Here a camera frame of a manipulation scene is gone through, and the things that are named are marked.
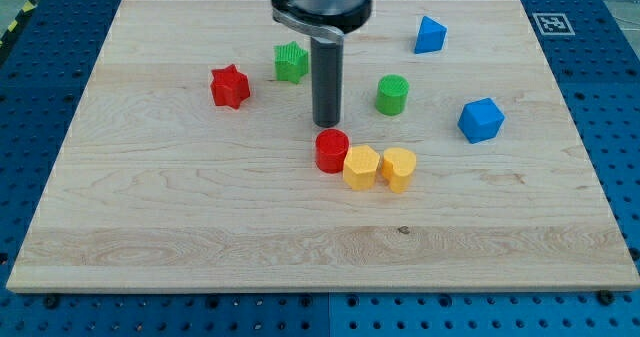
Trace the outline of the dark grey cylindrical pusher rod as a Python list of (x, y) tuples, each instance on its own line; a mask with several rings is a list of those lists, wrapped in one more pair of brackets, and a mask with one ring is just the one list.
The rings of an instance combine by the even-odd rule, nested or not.
[(318, 37), (310, 39), (310, 46), (313, 121), (333, 127), (341, 118), (343, 46)]

